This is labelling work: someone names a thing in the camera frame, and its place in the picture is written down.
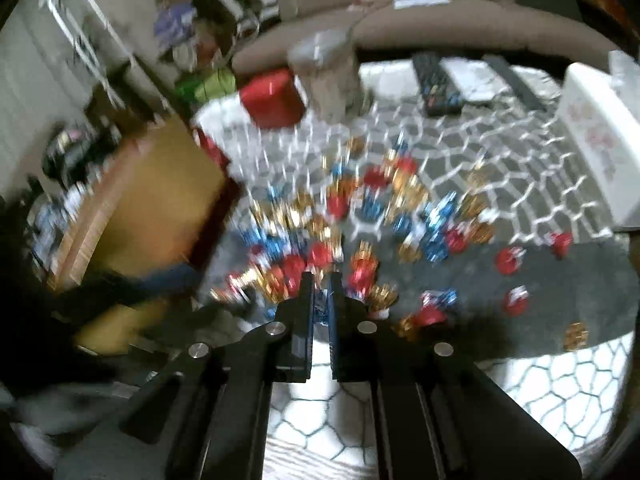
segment cushion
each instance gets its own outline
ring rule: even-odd
[[[447,5],[393,6],[370,13],[353,30],[364,50],[473,48],[560,56],[608,72],[608,54],[617,46],[579,22],[562,16],[487,0],[455,0]]]
[[[287,50],[297,41],[328,28],[350,28],[359,22],[369,7],[337,9],[315,16],[281,23],[235,54],[232,67],[236,75],[251,75],[287,64]]]

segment wooden furniture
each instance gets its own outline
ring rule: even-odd
[[[65,235],[49,285],[62,290],[103,269],[141,276],[189,260],[227,181],[176,116],[126,139]],[[137,330],[165,309],[164,301],[114,306],[76,342],[100,354],[126,352]]]

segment scattered candies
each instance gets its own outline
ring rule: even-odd
[[[522,259],[526,252],[520,246],[505,247],[495,255],[495,266],[505,276],[513,274],[522,265]]]
[[[312,195],[299,190],[287,202],[284,186],[269,186],[265,203],[252,201],[251,225],[241,230],[249,250],[250,264],[242,273],[229,274],[225,288],[215,288],[211,297],[218,301],[248,301],[244,290],[253,287],[272,304],[295,296],[305,270],[315,275],[316,285],[335,263],[343,261],[342,232],[337,221],[344,219],[356,200],[356,213],[367,222],[384,219],[399,241],[401,262],[414,263],[422,258],[437,263],[450,254],[463,253],[468,244],[492,240],[498,211],[489,208],[483,193],[486,186],[481,159],[467,176],[468,191],[462,201],[455,191],[438,202],[429,202],[429,193],[418,176],[418,162],[410,155],[410,146],[402,135],[396,139],[380,166],[369,166],[362,179],[350,169],[351,160],[366,149],[365,137],[348,139],[344,152],[322,156],[322,167],[331,174],[323,197],[327,218],[316,211]],[[546,241],[556,258],[565,258],[573,243],[571,233],[554,232]],[[521,246],[504,248],[495,255],[495,265],[504,275],[520,269],[526,250]],[[371,319],[387,319],[390,306],[398,300],[398,290],[389,284],[376,284],[379,261],[372,245],[362,241],[351,257],[345,281],[349,294],[368,305]],[[527,308],[529,293],[518,286],[505,294],[503,309],[519,316]],[[447,311],[457,302],[453,289],[426,290],[422,307],[406,316],[394,328],[402,337],[415,340],[420,327],[447,321]],[[274,316],[276,306],[267,314]],[[319,312],[326,320],[326,312]],[[566,332],[565,347],[580,348],[588,332],[575,323]]]
[[[504,311],[509,316],[519,316],[527,309],[529,293],[524,286],[511,289],[504,297]]]

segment white paper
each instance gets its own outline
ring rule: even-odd
[[[394,0],[394,9],[406,9],[407,7],[428,7],[432,5],[443,5],[451,0]]]

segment black metal frame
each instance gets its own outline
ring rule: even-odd
[[[576,459],[473,363],[410,344],[344,295],[326,298],[334,378],[369,381],[380,478],[580,479]],[[196,343],[63,456],[55,478],[259,479],[273,381],[311,372],[313,277],[241,341]]]

